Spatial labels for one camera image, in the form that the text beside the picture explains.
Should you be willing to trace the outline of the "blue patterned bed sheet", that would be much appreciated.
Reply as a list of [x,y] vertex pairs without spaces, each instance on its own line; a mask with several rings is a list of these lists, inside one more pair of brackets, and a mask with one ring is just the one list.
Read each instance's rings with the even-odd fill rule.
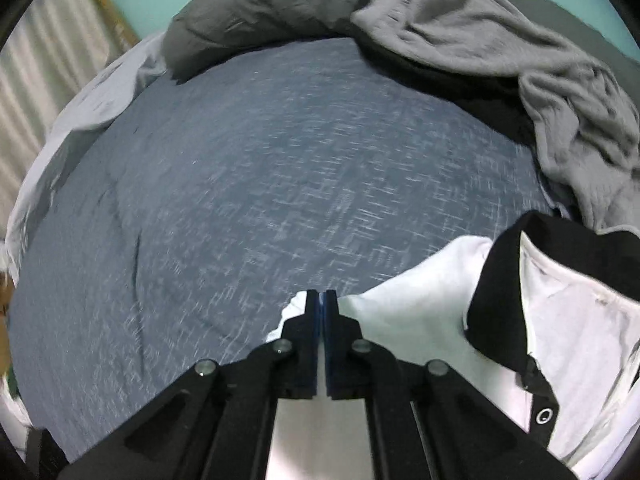
[[18,388],[76,458],[197,360],[244,358],[296,292],[359,294],[548,208],[526,146],[349,38],[160,77],[90,145],[26,252]]

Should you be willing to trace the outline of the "grey crumpled garment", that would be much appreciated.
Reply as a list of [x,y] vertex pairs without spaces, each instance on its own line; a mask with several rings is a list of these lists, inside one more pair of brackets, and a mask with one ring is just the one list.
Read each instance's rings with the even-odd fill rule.
[[352,22],[402,58],[513,77],[546,177],[573,190],[597,231],[639,226],[639,111],[615,76],[509,0],[371,0]]

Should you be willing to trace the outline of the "light grey blanket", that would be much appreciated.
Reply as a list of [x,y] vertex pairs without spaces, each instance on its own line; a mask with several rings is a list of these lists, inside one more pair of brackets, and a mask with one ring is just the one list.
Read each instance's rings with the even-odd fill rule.
[[40,223],[88,149],[145,88],[166,73],[165,35],[146,37],[116,58],[55,119],[18,190],[1,243],[3,270],[14,282],[20,280],[23,259]]

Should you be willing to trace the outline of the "striped beige curtain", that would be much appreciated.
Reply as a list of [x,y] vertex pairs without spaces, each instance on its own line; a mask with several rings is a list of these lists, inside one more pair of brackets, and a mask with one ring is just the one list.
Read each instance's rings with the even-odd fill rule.
[[68,102],[124,50],[96,0],[34,0],[1,49],[1,232]]

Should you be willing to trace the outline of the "dark grey rolled duvet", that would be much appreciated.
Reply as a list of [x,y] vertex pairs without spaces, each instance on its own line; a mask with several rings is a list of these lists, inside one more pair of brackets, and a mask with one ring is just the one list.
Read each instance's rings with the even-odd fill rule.
[[[449,70],[422,68],[385,52],[352,14],[373,0],[191,0],[171,21],[162,51],[171,75],[186,81],[228,58],[272,44],[352,37],[368,58],[392,74],[429,73],[447,78]],[[600,32],[550,0],[506,0],[537,25],[559,32],[578,49],[603,62],[617,82],[639,101],[639,62],[628,58]]]

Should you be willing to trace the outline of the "wooden frame by wall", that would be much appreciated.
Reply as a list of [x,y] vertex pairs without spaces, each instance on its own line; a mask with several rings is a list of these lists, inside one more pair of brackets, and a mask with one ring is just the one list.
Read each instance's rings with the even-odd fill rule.
[[122,50],[127,51],[136,46],[140,38],[130,26],[124,14],[120,12],[113,0],[96,0],[106,26],[113,33]]

